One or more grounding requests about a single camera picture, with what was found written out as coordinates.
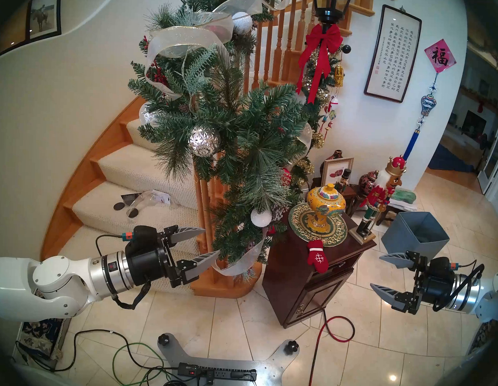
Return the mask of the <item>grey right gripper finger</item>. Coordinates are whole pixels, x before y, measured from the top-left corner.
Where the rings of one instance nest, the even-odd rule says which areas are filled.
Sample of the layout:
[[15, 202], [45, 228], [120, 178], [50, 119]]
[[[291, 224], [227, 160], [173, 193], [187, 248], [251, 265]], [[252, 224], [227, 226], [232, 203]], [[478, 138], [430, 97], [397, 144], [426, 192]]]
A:
[[393, 264], [397, 269], [407, 268], [410, 270], [416, 270], [420, 261], [420, 253], [405, 252], [384, 254], [380, 256], [380, 259]]
[[398, 292], [392, 288], [370, 284], [374, 292], [393, 310], [415, 315], [420, 307], [420, 296], [413, 292]]

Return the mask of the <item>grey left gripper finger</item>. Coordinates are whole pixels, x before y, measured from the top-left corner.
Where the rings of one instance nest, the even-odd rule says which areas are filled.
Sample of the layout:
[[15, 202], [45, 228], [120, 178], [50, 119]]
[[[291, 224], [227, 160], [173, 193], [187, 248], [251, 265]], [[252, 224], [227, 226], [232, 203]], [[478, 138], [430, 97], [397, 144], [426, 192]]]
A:
[[169, 246], [175, 246], [177, 243], [192, 239], [205, 232], [206, 230], [200, 227], [179, 227], [172, 225], [165, 228], [165, 236]]
[[220, 254], [219, 250], [201, 254], [194, 257], [192, 260], [177, 261], [177, 269], [183, 285], [198, 280], [199, 276], [209, 267], [216, 264], [216, 260]]

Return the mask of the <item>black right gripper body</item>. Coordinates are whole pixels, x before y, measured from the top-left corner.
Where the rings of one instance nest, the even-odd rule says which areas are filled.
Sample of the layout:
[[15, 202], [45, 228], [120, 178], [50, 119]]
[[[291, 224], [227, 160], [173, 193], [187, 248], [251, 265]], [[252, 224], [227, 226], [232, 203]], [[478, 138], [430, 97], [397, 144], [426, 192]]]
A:
[[437, 257], [430, 262], [426, 257], [420, 257], [415, 271], [413, 293], [420, 296], [420, 302], [445, 302], [458, 281], [458, 274], [451, 268], [451, 262], [446, 257]]

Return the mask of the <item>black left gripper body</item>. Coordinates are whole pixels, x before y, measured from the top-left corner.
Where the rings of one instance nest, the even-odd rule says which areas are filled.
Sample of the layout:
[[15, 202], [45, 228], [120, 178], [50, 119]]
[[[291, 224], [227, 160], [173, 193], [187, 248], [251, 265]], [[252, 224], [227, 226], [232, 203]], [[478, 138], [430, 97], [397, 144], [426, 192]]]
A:
[[126, 260], [134, 286], [140, 286], [157, 279], [167, 278], [172, 288], [180, 285], [174, 260], [168, 246], [140, 248], [136, 244], [126, 245]]

